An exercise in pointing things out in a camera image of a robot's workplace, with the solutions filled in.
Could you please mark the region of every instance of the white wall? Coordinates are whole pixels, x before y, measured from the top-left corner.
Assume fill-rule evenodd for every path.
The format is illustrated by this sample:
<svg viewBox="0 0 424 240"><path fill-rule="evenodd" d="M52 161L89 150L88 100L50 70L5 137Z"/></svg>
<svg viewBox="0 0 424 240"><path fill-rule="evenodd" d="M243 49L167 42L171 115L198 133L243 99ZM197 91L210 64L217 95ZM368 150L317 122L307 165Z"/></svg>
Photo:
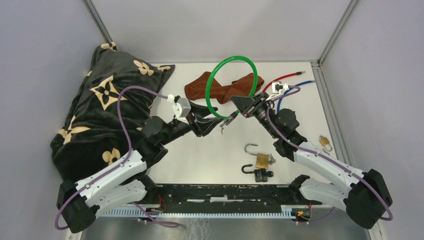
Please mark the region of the white wall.
<svg viewBox="0 0 424 240"><path fill-rule="evenodd" d="M101 43L81 0L0 1L0 239L65 238L49 144Z"/></svg>
<svg viewBox="0 0 424 240"><path fill-rule="evenodd" d="M349 0L93 0L121 50L149 62L318 59Z"/></svg>
<svg viewBox="0 0 424 240"><path fill-rule="evenodd" d="M356 165L393 198L390 240L422 240L424 1L359 2L323 64Z"/></svg>

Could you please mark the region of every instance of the black blanket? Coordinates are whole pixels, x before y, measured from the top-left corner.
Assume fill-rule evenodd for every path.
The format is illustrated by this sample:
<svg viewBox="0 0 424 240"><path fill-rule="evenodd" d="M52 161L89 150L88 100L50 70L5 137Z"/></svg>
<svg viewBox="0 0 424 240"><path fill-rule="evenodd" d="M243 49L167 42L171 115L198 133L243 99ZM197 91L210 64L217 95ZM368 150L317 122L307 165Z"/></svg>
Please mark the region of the black blanket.
<svg viewBox="0 0 424 240"><path fill-rule="evenodd" d="M91 71L73 99L63 128L50 143L53 163L63 180L89 177L128 151L117 114L120 92L142 86L159 92L175 65L153 66L127 52L116 51L114 42L98 46ZM132 89L121 99L121 113L133 143L150 116L155 96Z"/></svg>

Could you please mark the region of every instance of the black padlock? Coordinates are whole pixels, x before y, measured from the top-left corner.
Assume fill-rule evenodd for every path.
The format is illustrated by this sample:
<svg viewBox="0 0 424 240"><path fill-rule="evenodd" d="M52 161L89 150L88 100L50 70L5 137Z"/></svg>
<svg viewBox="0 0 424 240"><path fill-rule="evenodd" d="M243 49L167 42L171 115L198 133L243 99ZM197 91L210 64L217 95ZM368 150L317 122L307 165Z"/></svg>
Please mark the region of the black padlock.
<svg viewBox="0 0 424 240"><path fill-rule="evenodd" d="M254 180L255 180L257 183L265 183L265 182L268 182L268 178L271 178L272 176L274 176L274 173L273 173L272 171L267 171L267 170L265 170L265 169L263 169L263 168L255 169L254 171L245 171L245 168L247 168L247 167L252 167L252 166L253 166L252 164L244 165L244 166L241 168L241 171L242 171L244 174L254 174Z"/></svg>

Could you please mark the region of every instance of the brown cloth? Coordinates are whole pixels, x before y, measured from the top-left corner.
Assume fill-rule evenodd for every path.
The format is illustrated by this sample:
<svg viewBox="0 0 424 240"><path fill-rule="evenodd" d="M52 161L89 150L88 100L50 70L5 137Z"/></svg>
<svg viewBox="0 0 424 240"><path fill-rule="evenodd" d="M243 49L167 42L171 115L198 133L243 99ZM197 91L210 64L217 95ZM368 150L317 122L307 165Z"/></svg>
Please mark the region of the brown cloth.
<svg viewBox="0 0 424 240"><path fill-rule="evenodd" d="M198 79L187 84L184 87L185 96L189 100L197 100L205 98L205 89L206 83L208 82L209 76L211 73L205 71ZM257 85L255 93L261 89L261 86L264 84L264 79L262 77L257 77ZM218 103L225 104L230 100L231 96L248 96L251 92L253 85L253 73L249 73L246 76L240 78L237 81L233 81L231 85L221 86L213 79L212 86L210 87L210 98L217 99Z"/></svg>

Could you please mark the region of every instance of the brass padlock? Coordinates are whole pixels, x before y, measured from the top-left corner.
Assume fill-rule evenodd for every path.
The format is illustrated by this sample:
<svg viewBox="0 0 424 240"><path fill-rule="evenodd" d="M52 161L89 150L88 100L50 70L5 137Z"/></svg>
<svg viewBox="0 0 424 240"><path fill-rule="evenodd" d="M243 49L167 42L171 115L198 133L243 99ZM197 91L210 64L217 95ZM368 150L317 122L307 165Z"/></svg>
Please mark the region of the brass padlock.
<svg viewBox="0 0 424 240"><path fill-rule="evenodd" d="M319 142L324 147L326 152L331 152L333 150L333 146L331 146L330 140L323 135L319 136Z"/></svg>
<svg viewBox="0 0 424 240"><path fill-rule="evenodd" d="M272 164L276 163L276 159L271 154L248 152L247 147L250 146L250 145L252 145L252 146L258 146L258 145L249 143L246 146L244 146L244 151L247 154L256 156L256 167L258 169L268 169L268 165L272 165Z"/></svg>
<svg viewBox="0 0 424 240"><path fill-rule="evenodd" d="M256 154L256 167L258 169L268 169L268 155L263 153Z"/></svg>

